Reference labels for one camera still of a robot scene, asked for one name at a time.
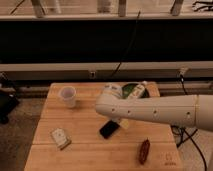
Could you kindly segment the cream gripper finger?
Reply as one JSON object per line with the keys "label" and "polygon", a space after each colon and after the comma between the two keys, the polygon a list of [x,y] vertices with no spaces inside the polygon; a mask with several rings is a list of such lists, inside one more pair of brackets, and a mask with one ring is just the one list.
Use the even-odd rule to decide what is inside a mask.
{"label": "cream gripper finger", "polygon": [[123,129],[128,129],[129,128],[129,121],[127,119],[121,119],[119,121],[119,125],[123,128]]}

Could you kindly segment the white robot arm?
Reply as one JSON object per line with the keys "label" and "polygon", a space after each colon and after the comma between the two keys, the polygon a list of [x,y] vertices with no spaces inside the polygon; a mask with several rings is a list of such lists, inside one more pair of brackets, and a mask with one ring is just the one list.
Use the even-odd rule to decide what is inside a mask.
{"label": "white robot arm", "polygon": [[123,99],[118,84],[107,83],[95,103],[97,113],[213,132],[213,95],[180,95]]}

